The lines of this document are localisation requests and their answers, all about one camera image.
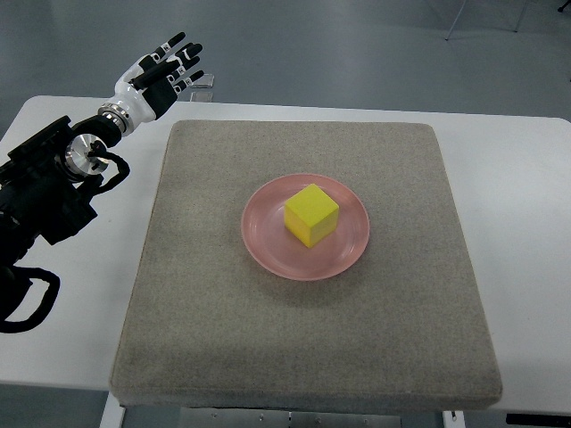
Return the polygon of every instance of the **black cable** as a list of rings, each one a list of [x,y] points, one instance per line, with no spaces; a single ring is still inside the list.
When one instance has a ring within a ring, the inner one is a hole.
[[[24,321],[6,321],[5,319],[1,319],[0,333],[23,333],[42,324],[52,310],[55,299],[57,298],[57,293],[60,291],[60,278],[56,274],[48,270],[40,269],[39,267],[15,266],[3,267],[0,278],[2,279],[1,285],[4,294],[2,299],[5,300],[12,297],[13,300],[16,300],[13,303],[14,308],[12,311],[20,306],[23,297],[31,286],[31,278],[41,279],[48,283],[47,290],[36,311]],[[15,287],[23,287],[25,290],[16,290]]]
[[[105,192],[112,190],[112,188],[116,187],[120,182],[122,182],[125,178],[127,178],[129,173],[131,172],[131,168],[128,167],[128,163],[123,158],[121,158],[118,154],[111,153],[111,152],[97,151],[97,152],[94,152],[93,154],[91,154],[91,153],[89,154],[89,156],[92,156],[92,155],[96,156],[98,158],[103,158],[103,159],[107,159],[109,161],[115,162],[115,164],[117,165],[117,171],[118,171],[117,174],[115,174],[113,177],[111,177],[107,183],[105,183],[101,187],[98,187],[94,190],[94,193],[93,193],[94,196],[96,194],[101,194],[101,193],[105,193]]]

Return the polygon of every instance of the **yellow block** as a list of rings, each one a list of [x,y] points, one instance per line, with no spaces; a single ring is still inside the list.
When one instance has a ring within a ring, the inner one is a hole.
[[[339,205],[314,184],[285,201],[285,227],[308,248],[335,231],[338,217]]]

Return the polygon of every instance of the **chair leg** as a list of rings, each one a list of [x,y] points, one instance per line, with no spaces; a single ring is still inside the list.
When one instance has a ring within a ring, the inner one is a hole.
[[[528,4],[529,4],[529,0],[525,0],[524,8],[522,9],[521,13],[519,14],[519,19],[517,20],[516,29],[514,29],[514,32],[516,32],[516,33],[519,31],[519,26],[521,24],[521,21],[524,19],[525,11],[527,10]]]
[[[450,38],[450,34],[452,34],[452,31],[454,30],[454,27],[456,26],[456,22],[458,21],[458,18],[460,17],[460,15],[462,14],[462,11],[464,10],[464,6],[466,5],[466,2],[468,0],[464,0],[464,3],[462,4],[462,7],[460,7],[460,10],[458,12],[458,15],[456,15],[456,19],[454,20],[454,22],[452,23],[452,26],[450,27],[450,31],[448,32],[448,36],[446,36],[444,38],[444,40],[448,40]]]
[[[565,9],[569,4],[571,3],[571,0],[568,0],[567,3],[563,4],[561,7],[559,7],[557,9],[558,12],[563,12],[563,9]]]

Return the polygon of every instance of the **fabric surface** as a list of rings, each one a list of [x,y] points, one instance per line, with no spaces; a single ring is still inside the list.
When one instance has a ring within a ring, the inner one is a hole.
[[[244,247],[268,181],[351,188],[368,247],[296,282]],[[172,129],[111,378],[121,404],[394,414],[484,408],[501,379],[433,129],[189,120]]]

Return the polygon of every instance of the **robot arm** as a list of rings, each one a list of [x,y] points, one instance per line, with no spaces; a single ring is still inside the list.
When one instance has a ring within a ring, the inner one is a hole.
[[[186,77],[200,61],[196,55],[201,45],[189,43],[170,54],[184,37],[177,34],[133,64],[97,115],[73,127],[67,116],[60,118],[8,153],[10,160],[0,166],[0,333],[25,332],[41,324],[60,286],[51,272],[14,264],[40,235],[53,245],[94,219],[91,199],[129,173],[128,164],[108,149],[141,123],[160,118],[203,75],[200,70]],[[119,172],[103,184],[109,161]],[[42,303],[29,319],[7,321],[25,298],[31,278],[48,283]]]

